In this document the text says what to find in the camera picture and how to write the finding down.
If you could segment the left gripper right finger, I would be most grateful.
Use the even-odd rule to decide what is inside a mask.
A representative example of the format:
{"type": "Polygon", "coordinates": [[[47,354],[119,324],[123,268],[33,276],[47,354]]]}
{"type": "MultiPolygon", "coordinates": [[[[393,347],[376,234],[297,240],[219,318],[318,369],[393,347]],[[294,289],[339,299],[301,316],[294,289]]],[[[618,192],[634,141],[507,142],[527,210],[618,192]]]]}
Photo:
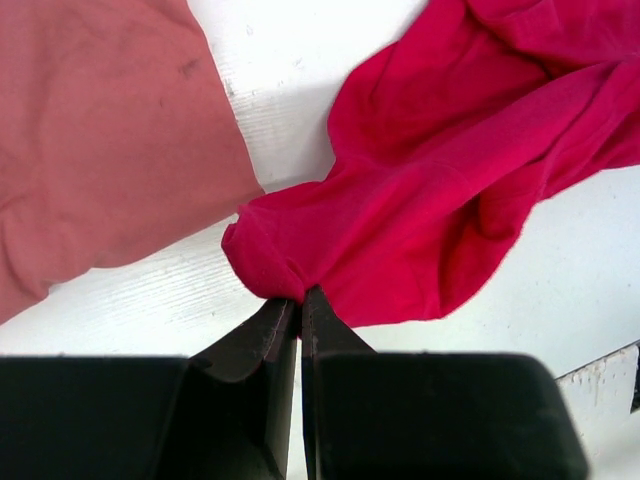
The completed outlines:
{"type": "Polygon", "coordinates": [[[561,392],[537,359],[379,353],[313,288],[301,310],[312,479],[585,479],[561,392]]]}

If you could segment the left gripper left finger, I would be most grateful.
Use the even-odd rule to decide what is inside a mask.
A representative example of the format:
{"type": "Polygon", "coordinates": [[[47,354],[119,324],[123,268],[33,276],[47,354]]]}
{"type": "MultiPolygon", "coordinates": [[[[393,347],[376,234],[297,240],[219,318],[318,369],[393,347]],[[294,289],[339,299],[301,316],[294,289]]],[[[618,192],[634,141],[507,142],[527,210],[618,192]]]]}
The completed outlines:
{"type": "Polygon", "coordinates": [[[192,357],[5,356],[5,479],[282,479],[297,309],[266,302],[192,357]]]}

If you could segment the red t-shirt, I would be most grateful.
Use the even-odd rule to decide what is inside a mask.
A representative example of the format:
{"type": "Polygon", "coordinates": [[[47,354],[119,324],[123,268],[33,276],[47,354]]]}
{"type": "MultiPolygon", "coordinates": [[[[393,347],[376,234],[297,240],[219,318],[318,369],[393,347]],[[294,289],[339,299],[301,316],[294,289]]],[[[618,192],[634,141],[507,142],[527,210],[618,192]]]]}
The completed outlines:
{"type": "Polygon", "coordinates": [[[431,1],[354,69],[328,176],[265,195],[222,238],[255,295],[320,286],[353,327],[469,300],[533,207],[639,162],[635,1],[431,1]]]}

